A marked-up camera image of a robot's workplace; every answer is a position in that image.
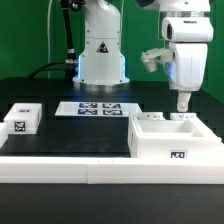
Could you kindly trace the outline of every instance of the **small white box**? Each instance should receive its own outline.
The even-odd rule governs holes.
[[[128,145],[132,158],[205,159],[223,146],[196,114],[133,114],[129,118]]]
[[[7,124],[0,123],[0,148],[4,145],[8,139]]]
[[[15,103],[4,118],[8,134],[36,134],[42,117],[39,103]]]

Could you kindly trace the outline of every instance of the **lab bench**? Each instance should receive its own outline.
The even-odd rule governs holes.
[[[176,101],[168,83],[133,82],[128,90],[96,93],[61,79],[0,81],[0,120],[14,103],[41,103],[36,135],[9,135],[0,156],[129,158],[128,118],[56,117],[61,101],[138,103],[169,118]],[[224,140],[224,105],[200,90],[189,111]],[[0,184],[0,219],[7,223],[203,223],[224,221],[223,185]]]

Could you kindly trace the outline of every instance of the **green wall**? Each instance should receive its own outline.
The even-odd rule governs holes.
[[[108,0],[120,9],[121,0]],[[208,63],[203,88],[224,102],[224,1],[212,5],[212,24],[215,37],[209,43]],[[27,76],[47,63],[47,0],[4,1],[0,3],[0,78]],[[70,13],[75,48],[83,50],[83,11]],[[63,17],[58,0],[52,8],[52,61],[66,58]],[[126,57],[126,73],[132,80],[166,81],[162,68],[145,72],[140,56],[142,51],[163,47],[157,40],[157,11],[146,11],[134,0],[126,0],[123,18],[122,53]]]

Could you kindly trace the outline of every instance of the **black surface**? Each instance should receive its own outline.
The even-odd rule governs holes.
[[[167,83],[137,82],[129,91],[93,94],[64,80],[5,79],[0,82],[1,120],[16,102],[42,103],[43,118],[37,136],[9,136],[1,155],[129,156],[127,119],[56,119],[61,100],[139,103],[144,111],[163,111],[166,117],[176,111]],[[190,111],[224,136],[220,102],[200,91]],[[223,185],[0,184],[4,224],[221,224],[223,209]]]
[[[167,83],[135,82],[129,90],[105,94],[74,89],[60,79],[5,79],[0,82],[0,120],[14,103],[42,103],[43,117],[37,135],[10,135],[0,155],[130,157],[128,118],[55,117],[61,101],[138,103],[143,111],[164,112],[167,119],[176,112]],[[201,90],[192,96],[190,111],[224,137],[223,104]]]

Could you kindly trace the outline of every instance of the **black cable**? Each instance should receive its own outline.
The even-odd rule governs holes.
[[[28,78],[33,79],[39,72],[45,70],[46,68],[49,68],[49,67],[54,66],[54,65],[62,65],[62,64],[65,64],[65,62],[64,61],[55,61],[55,62],[51,62],[49,64],[46,64],[46,65],[40,67],[39,69],[37,69],[36,71],[32,72],[31,74],[29,74]]]

